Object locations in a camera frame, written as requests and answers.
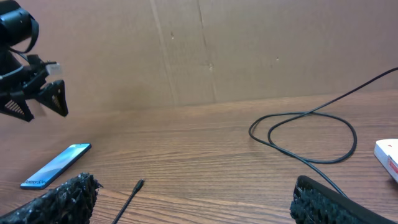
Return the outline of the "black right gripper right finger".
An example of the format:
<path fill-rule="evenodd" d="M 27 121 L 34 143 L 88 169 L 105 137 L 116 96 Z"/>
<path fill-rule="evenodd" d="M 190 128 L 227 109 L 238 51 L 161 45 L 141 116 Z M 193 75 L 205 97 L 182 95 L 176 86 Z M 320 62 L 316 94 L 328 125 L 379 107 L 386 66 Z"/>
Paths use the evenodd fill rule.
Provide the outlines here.
<path fill-rule="evenodd" d="M 395 224 L 305 175 L 297 178 L 290 216 L 300 224 Z"/>

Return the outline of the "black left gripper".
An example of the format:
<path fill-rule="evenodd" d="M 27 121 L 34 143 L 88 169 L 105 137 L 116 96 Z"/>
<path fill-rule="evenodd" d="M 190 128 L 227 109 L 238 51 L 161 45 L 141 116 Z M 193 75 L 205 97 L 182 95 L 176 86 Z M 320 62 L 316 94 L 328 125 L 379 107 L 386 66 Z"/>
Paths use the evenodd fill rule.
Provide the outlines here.
<path fill-rule="evenodd" d="M 65 96 L 65 82 L 56 80 L 46 83 L 49 75 L 44 62 L 38 55 L 20 54 L 27 59 L 28 65 L 22 65 L 8 50 L 1 51 L 1 113 L 27 122 L 34 119 L 26 99 L 35 98 L 60 116 L 68 115 Z"/>

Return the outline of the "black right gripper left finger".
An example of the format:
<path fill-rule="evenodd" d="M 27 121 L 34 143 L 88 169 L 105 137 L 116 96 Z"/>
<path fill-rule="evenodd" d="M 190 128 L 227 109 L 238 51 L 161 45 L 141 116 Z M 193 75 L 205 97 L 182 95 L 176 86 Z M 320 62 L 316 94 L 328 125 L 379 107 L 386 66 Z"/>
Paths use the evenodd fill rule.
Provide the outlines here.
<path fill-rule="evenodd" d="M 1 216 L 1 224 L 89 224 L 101 187 L 93 175 L 82 172 Z"/>

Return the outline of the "Galaxy S24+ smartphone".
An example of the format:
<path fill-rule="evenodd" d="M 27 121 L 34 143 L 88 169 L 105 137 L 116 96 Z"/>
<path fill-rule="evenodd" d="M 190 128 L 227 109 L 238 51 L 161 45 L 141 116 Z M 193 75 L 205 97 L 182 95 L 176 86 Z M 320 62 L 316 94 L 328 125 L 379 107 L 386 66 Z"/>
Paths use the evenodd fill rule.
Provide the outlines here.
<path fill-rule="evenodd" d="M 20 188 L 25 190 L 45 189 L 90 149 L 90 143 L 70 145 L 49 163 L 21 183 Z"/>

